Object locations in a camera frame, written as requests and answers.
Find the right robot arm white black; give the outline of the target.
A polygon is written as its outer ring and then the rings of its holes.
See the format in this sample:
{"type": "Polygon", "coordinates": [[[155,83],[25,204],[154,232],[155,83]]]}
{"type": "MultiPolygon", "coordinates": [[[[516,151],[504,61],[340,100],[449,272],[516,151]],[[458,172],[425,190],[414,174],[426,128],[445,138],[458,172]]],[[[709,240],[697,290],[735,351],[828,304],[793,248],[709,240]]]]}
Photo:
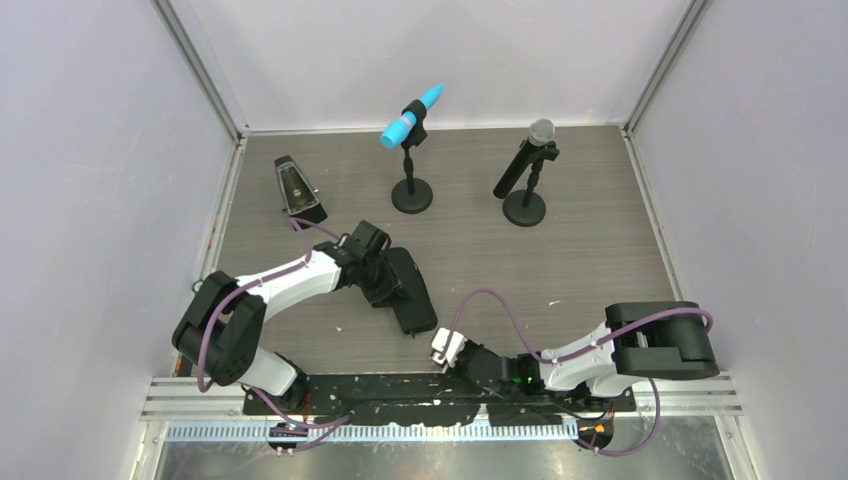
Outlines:
{"type": "Polygon", "coordinates": [[[694,302],[616,303],[594,330],[563,347],[503,357],[451,325],[436,331],[431,358],[443,372],[499,395],[571,392],[577,406],[591,411],[643,378],[716,376],[713,323],[694,302]]]}

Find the black zip tool case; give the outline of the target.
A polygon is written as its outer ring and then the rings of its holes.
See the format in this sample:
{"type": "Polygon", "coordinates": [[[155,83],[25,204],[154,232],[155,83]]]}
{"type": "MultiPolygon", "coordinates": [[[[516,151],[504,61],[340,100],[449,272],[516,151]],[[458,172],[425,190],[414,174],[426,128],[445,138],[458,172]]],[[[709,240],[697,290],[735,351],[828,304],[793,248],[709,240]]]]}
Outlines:
{"type": "Polygon", "coordinates": [[[387,259],[399,286],[389,297],[401,331],[410,336],[428,332],[438,325],[438,316],[423,275],[410,252],[402,247],[388,250],[387,259]]]}

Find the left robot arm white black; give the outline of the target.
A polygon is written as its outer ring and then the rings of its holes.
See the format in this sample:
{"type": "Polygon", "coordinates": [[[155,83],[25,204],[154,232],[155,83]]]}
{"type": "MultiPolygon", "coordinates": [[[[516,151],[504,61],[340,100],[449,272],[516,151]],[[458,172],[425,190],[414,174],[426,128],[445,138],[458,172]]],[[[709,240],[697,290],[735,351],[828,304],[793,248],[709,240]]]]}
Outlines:
{"type": "Polygon", "coordinates": [[[409,299],[389,255],[390,236],[363,221],[351,234],[318,245],[304,255],[257,274],[233,277],[215,271],[201,280],[178,323],[174,348],[197,368],[201,392],[234,383],[257,388],[280,412],[298,412],[307,398],[299,369],[260,347],[265,323],[312,297],[357,287],[374,307],[409,299]]]}

